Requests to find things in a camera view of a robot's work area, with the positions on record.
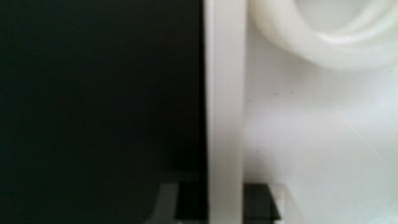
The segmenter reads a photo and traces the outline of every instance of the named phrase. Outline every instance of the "white wall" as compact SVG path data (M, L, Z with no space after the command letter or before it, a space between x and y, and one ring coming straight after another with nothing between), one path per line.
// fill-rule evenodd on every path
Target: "white wall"
M398 223L398 66L316 67L248 22L245 88L245 181L286 184L307 224Z

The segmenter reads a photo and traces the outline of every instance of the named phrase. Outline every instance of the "dark screen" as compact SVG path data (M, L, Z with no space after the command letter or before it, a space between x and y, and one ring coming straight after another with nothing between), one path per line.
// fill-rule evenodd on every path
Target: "dark screen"
M0 10L0 223L138 224L206 172L201 1Z

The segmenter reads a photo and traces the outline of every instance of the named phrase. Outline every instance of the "white frame edge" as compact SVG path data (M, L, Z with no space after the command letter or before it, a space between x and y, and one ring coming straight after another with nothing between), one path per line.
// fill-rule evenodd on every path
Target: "white frame edge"
M204 26L209 224L241 224L245 0L204 0Z

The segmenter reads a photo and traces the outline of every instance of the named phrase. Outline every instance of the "white surface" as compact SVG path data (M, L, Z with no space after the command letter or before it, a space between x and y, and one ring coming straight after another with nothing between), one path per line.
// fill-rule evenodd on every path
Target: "white surface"
M366 7L357 10L357 16L341 28L332 30L318 30L311 26L309 16L302 15L298 7L300 1L298 4L296 0L250 0L248 2L252 19L264 37L307 61L327 68L350 71L378 69L396 64L396 0L371 0L360 4ZM339 17L339 13L334 13L328 20L332 18L341 20Z
M307 224L286 186L282 184L270 184L270 192L282 217L282 219L275 221L275 224Z
M336 72L247 34L245 180L286 184L305 224L396 224L398 66Z
M245 0L206 0L209 224L241 224Z

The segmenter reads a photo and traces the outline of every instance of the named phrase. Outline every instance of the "white curved object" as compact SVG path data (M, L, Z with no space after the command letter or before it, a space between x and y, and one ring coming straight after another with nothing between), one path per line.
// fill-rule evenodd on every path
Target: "white curved object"
M273 44L323 67L376 69L398 63L398 0L371 0L334 31L316 31L295 0L248 0L259 31Z

